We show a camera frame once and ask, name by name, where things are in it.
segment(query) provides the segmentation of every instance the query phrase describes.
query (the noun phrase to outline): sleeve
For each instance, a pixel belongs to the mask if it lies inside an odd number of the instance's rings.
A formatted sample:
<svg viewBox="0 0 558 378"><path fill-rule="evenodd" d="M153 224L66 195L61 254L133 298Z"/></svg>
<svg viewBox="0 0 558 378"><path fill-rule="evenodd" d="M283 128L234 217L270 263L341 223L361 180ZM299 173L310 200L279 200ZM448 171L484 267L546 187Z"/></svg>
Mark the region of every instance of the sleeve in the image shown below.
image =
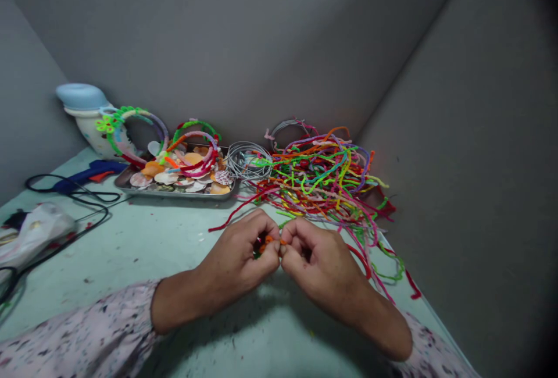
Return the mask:
<svg viewBox="0 0 558 378"><path fill-rule="evenodd" d="M131 285L1 342L0 376L135 376L159 338L151 324L158 284Z"/></svg>
<svg viewBox="0 0 558 378"><path fill-rule="evenodd" d="M405 362L389 362L396 377L475 377L480 376L437 334L423 326L410 313L401 313L413 336L413 351Z"/></svg>

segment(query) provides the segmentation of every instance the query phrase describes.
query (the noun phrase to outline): light green table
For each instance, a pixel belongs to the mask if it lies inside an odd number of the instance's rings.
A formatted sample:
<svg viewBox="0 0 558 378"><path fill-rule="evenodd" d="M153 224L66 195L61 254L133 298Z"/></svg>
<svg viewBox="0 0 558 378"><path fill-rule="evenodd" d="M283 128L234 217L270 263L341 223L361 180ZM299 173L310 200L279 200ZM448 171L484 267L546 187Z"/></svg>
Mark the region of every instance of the light green table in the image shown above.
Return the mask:
<svg viewBox="0 0 558 378"><path fill-rule="evenodd" d="M94 159L93 151L85 149L54 173L75 174ZM112 183L106 180L91 189L117 191ZM44 201L60 205L75 219L93 213L56 194L25 191L0 208L0 219ZM239 204L235 199L217 205L135 197L113 206L103 225L31 272L0 316L0 340L131 283L194 268L220 235L208 228L224 223ZM248 205L246 211L253 208ZM278 223L285 220L271 206L263 209ZM99 217L80 221L80 229ZM371 258L382 272L395 271L395 264L376 249ZM424 297L411 300L407 281L387 284L387 289L398 307L455 346ZM279 269L222 313L169 335L141 376L365 377L380 376L378 371L371 345L318 310Z"/></svg>

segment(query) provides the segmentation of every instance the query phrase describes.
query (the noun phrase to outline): wire coil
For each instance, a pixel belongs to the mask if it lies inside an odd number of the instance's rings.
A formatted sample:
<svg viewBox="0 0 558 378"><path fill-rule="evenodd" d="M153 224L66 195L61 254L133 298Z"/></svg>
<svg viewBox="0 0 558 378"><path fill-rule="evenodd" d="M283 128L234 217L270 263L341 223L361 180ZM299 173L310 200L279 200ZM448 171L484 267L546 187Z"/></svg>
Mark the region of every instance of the wire coil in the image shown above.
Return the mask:
<svg viewBox="0 0 558 378"><path fill-rule="evenodd" d="M237 179L263 180L271 175L271 166L258 167L253 162L272 162L271 155L261 145L238 141L228 149L227 168Z"/></svg>

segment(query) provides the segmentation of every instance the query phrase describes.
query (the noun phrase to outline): power cord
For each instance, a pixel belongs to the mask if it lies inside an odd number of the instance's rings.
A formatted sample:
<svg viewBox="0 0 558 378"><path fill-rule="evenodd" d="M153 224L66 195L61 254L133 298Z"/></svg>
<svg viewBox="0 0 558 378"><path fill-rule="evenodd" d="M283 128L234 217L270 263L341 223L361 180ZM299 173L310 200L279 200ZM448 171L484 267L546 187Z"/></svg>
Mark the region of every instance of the power cord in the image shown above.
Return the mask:
<svg viewBox="0 0 558 378"><path fill-rule="evenodd" d="M116 202L120 199L120 194L117 193L117 192L93 192L93 191L90 191L88 188L80 185L79 183L76 183L73 180L68 179L67 177L64 177L64 176L58 176L57 174L38 174L36 176L30 177L29 179L27 179L25 181L25 188L27 188L29 190L32 190L34 192L39 192L39 193L56 192L56 190L53 187L49 188L49 189L37 189L37 188L34 188L31 185L31 183L33 181L38 180L39 178L44 178L44 177L55 177L57 179L61 179L61 180L65 180L67 182L73 183L74 185L76 185L78 187L78 190L73 191L69 194L65 194L63 196L67 196L68 198L70 198L70 199L72 199L76 202L79 202L81 204L84 204L84 205L96 206L96 207L100 208L100 210L97 211L96 213L104 212L104 214L103 214L103 216L101 217L100 220L98 220L94 224L90 225L90 227L88 229L80 231L75 236L73 236L71 240L67 240L60 247L53 250L52 252L50 252L46 256L43 256L39 260L37 260L37 261L31 263L30 265L26 266L22 270L18 270L17 268L14 268L13 266L4 266L4 267L0 268L0 271L7 270L10 273L10 277L8 278L8 285L5 288L4 292L2 293L2 296L0 297L0 306L2 306L2 304L4 304L5 302L7 302L10 299L14 290L17 287L17 284L19 283L19 281L22 279L23 276L25 276L27 273L29 273L30 271L35 269L37 266L39 266L43 262L46 262L48 259L56 256L58 253L63 251L65 248L67 248L70 244L72 244L78 238L82 237L83 235L87 234L89 231L91 231L94 228L96 228L97 226L99 226L109 216L109 206L106 206L104 204L112 204L113 202ZM90 196L94 199L97 199L98 201L101 201L102 203L86 201L86 200L81 199L81 198L78 197L78 196L83 196L83 195ZM106 197L113 196L114 198L104 199L103 196L106 196Z"/></svg>

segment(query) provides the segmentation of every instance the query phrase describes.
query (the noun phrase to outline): blue glue gun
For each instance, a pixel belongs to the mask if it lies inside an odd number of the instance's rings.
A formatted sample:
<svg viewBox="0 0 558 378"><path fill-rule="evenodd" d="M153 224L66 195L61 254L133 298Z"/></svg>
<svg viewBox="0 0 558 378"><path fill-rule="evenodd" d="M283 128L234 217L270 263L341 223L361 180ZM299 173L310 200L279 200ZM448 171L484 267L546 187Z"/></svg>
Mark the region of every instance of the blue glue gun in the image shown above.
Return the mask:
<svg viewBox="0 0 558 378"><path fill-rule="evenodd" d="M68 177L68 179L73 180L80 185L85 185L90 181L100 183L109 174L121 173L126 167L128 167L128 165L124 163L95 160L89 163L89 169L74 174L73 176ZM61 180L54 185L53 189L62 195L67 195L77 189L77 186L66 180Z"/></svg>

